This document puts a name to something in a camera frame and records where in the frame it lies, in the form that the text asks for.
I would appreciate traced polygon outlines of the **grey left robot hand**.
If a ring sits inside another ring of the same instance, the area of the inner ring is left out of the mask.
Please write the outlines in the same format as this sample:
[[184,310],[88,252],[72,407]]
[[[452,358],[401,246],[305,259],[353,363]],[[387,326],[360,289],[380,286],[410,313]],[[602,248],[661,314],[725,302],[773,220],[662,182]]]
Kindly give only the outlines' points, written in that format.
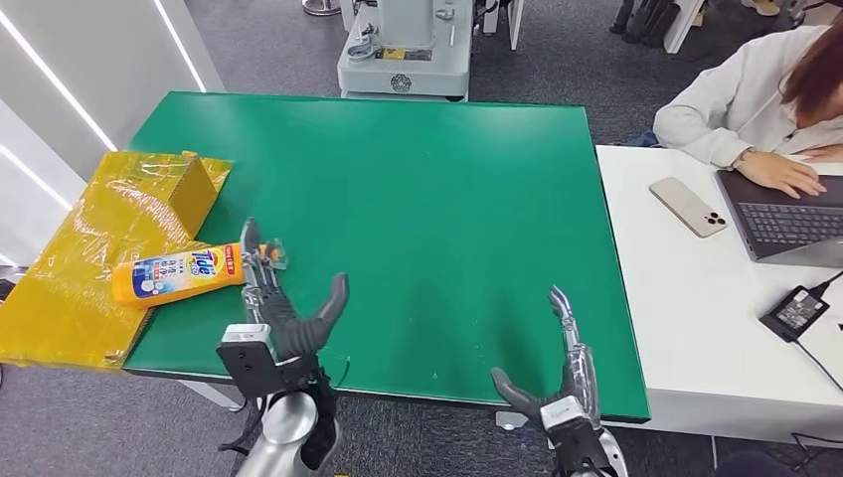
[[223,344],[234,359],[231,377],[253,375],[268,379],[281,366],[301,366],[326,345],[350,298],[348,275],[332,277],[328,298],[308,318],[297,317],[276,274],[281,247],[260,238],[253,218],[246,219],[239,245],[244,270],[242,302],[247,323],[232,343]]

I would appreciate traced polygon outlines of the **person's right hand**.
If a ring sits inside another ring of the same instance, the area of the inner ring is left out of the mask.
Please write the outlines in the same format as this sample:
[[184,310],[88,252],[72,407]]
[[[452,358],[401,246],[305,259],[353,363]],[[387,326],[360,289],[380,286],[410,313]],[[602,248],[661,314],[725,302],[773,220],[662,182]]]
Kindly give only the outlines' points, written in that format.
[[748,149],[732,168],[751,182],[779,190],[793,199],[800,199],[803,194],[816,197],[827,192],[811,167],[778,154]]

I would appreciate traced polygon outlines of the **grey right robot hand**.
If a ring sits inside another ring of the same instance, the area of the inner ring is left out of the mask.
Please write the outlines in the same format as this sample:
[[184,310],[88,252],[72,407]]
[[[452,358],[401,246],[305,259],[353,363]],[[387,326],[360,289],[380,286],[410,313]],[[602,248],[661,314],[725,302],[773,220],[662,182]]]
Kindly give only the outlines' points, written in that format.
[[581,340],[567,295],[553,285],[548,298],[562,327],[566,351],[560,390],[549,397],[534,397],[518,388],[500,368],[490,371],[493,387],[517,412],[538,420],[547,430],[582,417],[591,429],[600,432],[602,424],[591,348]]

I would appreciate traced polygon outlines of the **person's left hand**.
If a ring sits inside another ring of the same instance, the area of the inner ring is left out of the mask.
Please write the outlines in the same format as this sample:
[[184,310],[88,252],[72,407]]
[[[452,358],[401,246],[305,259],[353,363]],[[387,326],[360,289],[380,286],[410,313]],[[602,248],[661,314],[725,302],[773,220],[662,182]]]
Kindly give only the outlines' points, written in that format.
[[835,144],[799,152],[804,162],[812,163],[842,163],[843,145]]

